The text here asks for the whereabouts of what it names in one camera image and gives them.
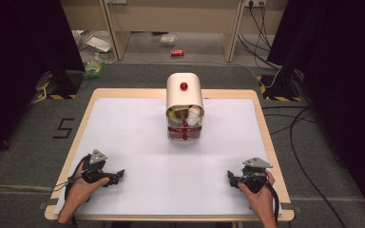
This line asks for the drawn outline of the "black curtain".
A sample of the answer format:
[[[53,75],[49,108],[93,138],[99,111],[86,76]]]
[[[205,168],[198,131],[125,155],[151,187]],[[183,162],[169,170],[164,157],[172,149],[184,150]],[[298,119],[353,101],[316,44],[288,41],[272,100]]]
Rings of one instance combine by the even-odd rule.
[[[288,0],[269,61],[304,74],[340,160],[365,198],[365,0]]]
[[[0,0],[0,144],[44,73],[83,69],[60,0]]]

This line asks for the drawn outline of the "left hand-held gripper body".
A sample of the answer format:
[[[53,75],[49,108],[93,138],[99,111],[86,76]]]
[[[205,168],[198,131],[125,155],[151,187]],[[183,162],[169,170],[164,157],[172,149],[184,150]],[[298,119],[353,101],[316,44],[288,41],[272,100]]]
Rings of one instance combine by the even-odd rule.
[[[94,183],[102,178],[109,178],[110,174],[103,171],[103,167],[106,164],[107,155],[94,149],[91,154],[87,154],[83,157],[83,171],[82,178],[87,183]]]

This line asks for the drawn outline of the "person's left hand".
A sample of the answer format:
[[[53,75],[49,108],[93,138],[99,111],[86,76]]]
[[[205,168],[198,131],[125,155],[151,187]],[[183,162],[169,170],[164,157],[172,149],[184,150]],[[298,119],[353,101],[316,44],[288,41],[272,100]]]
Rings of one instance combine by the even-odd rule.
[[[93,183],[88,183],[82,178],[83,166],[77,169],[73,184],[67,193],[67,198],[63,210],[75,211],[79,206],[85,203],[89,197],[100,187],[109,182],[109,178],[102,178]]]

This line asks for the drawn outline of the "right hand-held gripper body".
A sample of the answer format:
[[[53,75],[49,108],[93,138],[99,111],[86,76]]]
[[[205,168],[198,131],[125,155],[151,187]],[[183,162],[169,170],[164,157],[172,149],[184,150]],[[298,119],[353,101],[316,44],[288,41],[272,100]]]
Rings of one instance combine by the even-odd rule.
[[[234,178],[235,187],[243,183],[252,193],[257,194],[268,182],[266,169],[272,168],[273,165],[258,157],[246,160],[243,164],[242,175]]]

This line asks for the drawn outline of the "white wall socket with plugs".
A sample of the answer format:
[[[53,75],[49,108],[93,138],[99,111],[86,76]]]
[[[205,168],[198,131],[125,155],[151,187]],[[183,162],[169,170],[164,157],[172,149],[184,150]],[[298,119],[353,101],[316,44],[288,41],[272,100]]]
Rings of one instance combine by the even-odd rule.
[[[266,0],[244,0],[244,6],[247,8],[261,8],[265,7]]]

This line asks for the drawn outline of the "beige wooden desk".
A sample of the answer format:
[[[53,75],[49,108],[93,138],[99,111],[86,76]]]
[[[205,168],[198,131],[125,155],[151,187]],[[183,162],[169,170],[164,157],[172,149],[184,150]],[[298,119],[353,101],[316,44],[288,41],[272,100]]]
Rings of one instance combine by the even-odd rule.
[[[233,60],[237,36],[277,33],[288,0],[247,8],[244,0],[60,0],[73,30],[104,30],[121,60],[133,31],[218,33],[224,59]]]

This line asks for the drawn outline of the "white table mat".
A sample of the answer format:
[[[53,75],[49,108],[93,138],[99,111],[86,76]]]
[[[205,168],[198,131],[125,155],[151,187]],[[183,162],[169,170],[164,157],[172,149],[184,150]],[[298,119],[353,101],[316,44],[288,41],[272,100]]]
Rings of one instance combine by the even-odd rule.
[[[75,158],[93,150],[108,156],[106,172],[125,174],[119,184],[98,189],[79,216],[248,216],[247,199],[227,174],[240,175],[244,161],[267,157],[250,99],[205,100],[200,137],[171,141],[163,99],[101,98]]]

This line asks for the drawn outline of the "clear drawer with red contents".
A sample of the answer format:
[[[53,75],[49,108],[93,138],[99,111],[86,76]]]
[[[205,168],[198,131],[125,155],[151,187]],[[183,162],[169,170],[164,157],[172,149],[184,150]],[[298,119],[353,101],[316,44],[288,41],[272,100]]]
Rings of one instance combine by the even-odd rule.
[[[173,141],[188,141],[197,140],[201,136],[202,128],[198,127],[183,127],[173,128],[169,127],[167,135],[169,140]]]

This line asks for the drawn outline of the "clear plastic box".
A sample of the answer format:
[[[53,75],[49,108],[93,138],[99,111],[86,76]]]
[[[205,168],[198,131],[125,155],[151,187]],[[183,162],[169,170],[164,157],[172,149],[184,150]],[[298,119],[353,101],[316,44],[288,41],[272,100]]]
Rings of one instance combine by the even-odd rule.
[[[165,48],[174,47],[177,43],[178,37],[173,34],[163,34],[160,39],[160,45]]]

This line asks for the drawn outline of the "green plastic bag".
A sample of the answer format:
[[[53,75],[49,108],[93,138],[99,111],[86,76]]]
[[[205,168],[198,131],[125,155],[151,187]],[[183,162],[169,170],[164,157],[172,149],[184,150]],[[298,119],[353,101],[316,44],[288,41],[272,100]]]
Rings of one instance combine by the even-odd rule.
[[[83,76],[85,78],[98,78],[102,75],[105,61],[102,59],[98,52],[95,53],[94,57],[87,61],[85,65],[85,72]]]

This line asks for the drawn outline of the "person's right hand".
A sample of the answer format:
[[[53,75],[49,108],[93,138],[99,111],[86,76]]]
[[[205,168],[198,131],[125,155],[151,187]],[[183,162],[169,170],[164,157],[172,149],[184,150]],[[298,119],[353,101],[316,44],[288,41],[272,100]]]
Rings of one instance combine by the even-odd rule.
[[[239,182],[238,187],[246,196],[249,202],[249,209],[259,217],[273,216],[273,195],[266,185],[264,185],[258,193],[253,193],[244,183]]]

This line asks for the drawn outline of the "stand base with hazard tape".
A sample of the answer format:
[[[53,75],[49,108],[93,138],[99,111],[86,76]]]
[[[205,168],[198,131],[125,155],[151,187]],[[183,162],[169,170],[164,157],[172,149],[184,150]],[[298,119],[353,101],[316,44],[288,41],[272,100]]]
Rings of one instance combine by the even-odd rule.
[[[263,99],[280,102],[301,101],[297,89],[289,79],[281,80],[277,75],[260,75],[257,79]]]
[[[75,99],[82,80],[82,71],[66,70],[59,74],[48,71],[39,79],[31,104],[35,105],[46,99]]]

